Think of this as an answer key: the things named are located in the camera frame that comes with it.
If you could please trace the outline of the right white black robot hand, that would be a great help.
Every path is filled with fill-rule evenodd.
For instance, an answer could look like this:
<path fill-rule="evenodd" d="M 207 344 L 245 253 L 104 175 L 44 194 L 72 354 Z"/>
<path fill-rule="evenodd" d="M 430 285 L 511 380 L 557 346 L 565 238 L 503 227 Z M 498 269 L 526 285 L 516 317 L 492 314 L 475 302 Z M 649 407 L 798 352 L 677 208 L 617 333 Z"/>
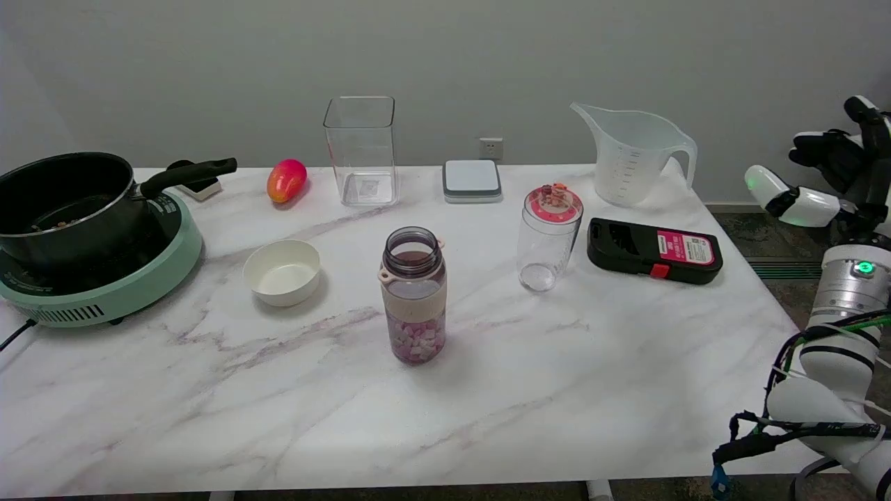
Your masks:
<path fill-rule="evenodd" d="M 787 184 L 760 165 L 745 172 L 746 187 L 783 223 L 823 228 L 837 222 L 851 240 L 889 237 L 889 112 L 862 95 L 847 98 L 843 108 L 859 134 L 837 128 L 800 132 L 788 155 L 796 165 L 816 169 L 834 194 Z"/>

